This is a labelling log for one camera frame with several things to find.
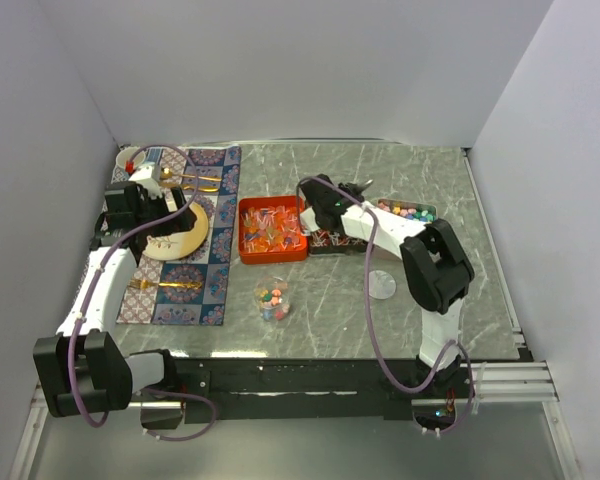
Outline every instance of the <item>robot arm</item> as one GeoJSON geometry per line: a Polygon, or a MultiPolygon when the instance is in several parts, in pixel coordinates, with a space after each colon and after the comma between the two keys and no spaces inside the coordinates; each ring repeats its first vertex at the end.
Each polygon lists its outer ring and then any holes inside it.
{"type": "MultiPolygon", "coordinates": [[[[331,183],[326,175],[318,177],[331,183]]],[[[374,245],[402,259],[409,291],[422,307],[419,358],[431,368],[444,345],[458,340],[463,298],[475,273],[449,223],[438,219],[423,224],[374,207],[361,195],[370,184],[339,185],[361,207],[315,180],[307,181],[300,188],[311,208],[300,219],[310,231],[325,229],[369,241],[373,218],[367,211],[373,211],[378,218],[374,245]]],[[[455,347],[449,349],[438,370],[451,365],[457,354],[455,347]]]]}
{"type": "MultiPolygon", "coordinates": [[[[129,181],[114,183],[106,188],[107,209],[96,222],[87,274],[73,307],[55,336],[36,342],[33,352],[36,369],[49,411],[56,417],[78,414],[67,375],[69,337],[102,258],[125,233],[170,213],[158,184],[159,175],[160,167],[157,164],[146,164],[129,181]]],[[[182,189],[173,188],[171,193],[176,208],[181,208],[185,204],[182,189]]],[[[190,230],[195,220],[193,212],[188,210],[172,221],[133,236],[109,259],[91,297],[76,347],[76,377],[89,412],[124,409],[133,392],[149,385],[177,387],[175,366],[167,350],[132,354],[125,359],[110,332],[115,326],[127,285],[147,246],[147,236],[190,230]]]]}

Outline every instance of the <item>gold spoon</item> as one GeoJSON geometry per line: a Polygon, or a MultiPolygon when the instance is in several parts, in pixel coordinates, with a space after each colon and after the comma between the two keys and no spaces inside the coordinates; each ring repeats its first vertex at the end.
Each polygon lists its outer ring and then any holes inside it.
{"type": "MultiPolygon", "coordinates": [[[[169,182],[160,182],[160,186],[162,188],[173,188],[173,187],[180,187],[183,190],[195,190],[195,185],[180,185],[179,183],[169,183],[169,182]]],[[[198,191],[199,192],[203,192],[203,193],[213,193],[213,192],[217,192],[218,190],[220,190],[219,187],[198,187],[198,191]]]]}
{"type": "Polygon", "coordinates": [[[173,287],[173,288],[202,288],[202,282],[150,282],[146,278],[140,280],[139,278],[132,278],[129,282],[131,288],[138,290],[146,290],[149,287],[173,287]]]}
{"type": "MultiPolygon", "coordinates": [[[[186,173],[173,173],[169,167],[165,167],[160,172],[160,180],[168,180],[172,177],[184,177],[184,178],[196,178],[196,175],[188,175],[186,173]]],[[[200,180],[209,180],[211,182],[220,182],[222,181],[219,177],[203,177],[202,175],[198,176],[200,180]]]]}

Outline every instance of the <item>orange container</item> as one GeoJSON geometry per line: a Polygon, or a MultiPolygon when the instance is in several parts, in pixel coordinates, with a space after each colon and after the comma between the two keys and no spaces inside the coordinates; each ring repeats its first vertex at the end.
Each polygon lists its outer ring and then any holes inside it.
{"type": "MultiPolygon", "coordinates": [[[[247,265],[257,265],[262,263],[283,263],[283,262],[301,262],[307,258],[309,246],[307,237],[300,234],[300,246],[287,248],[281,252],[247,252],[244,249],[244,241],[246,227],[244,226],[243,212],[250,208],[260,210],[263,208],[276,207],[295,207],[295,195],[283,195],[280,197],[254,197],[243,198],[238,203],[238,252],[242,263],[247,265]]],[[[300,199],[300,211],[304,209],[304,202],[300,199]]]]}

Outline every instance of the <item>blue patterned mat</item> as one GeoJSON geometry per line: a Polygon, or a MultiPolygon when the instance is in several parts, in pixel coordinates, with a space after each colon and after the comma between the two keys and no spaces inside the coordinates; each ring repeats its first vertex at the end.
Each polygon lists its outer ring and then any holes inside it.
{"type": "MultiPolygon", "coordinates": [[[[160,262],[142,257],[134,278],[151,282],[203,282],[200,289],[149,287],[127,289],[118,323],[159,325],[222,325],[227,295],[231,241],[236,215],[241,150],[238,146],[223,149],[188,149],[198,167],[198,174],[220,177],[221,182],[201,181],[200,186],[219,187],[218,192],[196,195],[196,203],[209,218],[207,239],[188,257],[160,262]]],[[[160,160],[174,173],[193,173],[183,158],[170,150],[151,149],[148,161],[160,160]]],[[[112,180],[125,179],[123,171],[114,170],[112,180]]],[[[179,182],[181,177],[169,180],[179,182]]],[[[193,179],[182,179],[182,185],[193,185],[193,179]]]]}

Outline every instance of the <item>round wooden board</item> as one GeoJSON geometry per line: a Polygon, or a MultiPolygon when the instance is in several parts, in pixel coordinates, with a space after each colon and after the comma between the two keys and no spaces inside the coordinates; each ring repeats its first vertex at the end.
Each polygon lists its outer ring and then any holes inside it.
{"type": "MultiPolygon", "coordinates": [[[[175,203],[167,202],[170,211],[175,211],[175,203]]],[[[148,237],[144,254],[154,260],[170,261],[191,255],[200,248],[209,233],[209,218],[204,209],[197,203],[191,204],[191,210],[196,215],[196,224],[192,230],[174,233],[166,237],[148,237]]]]}

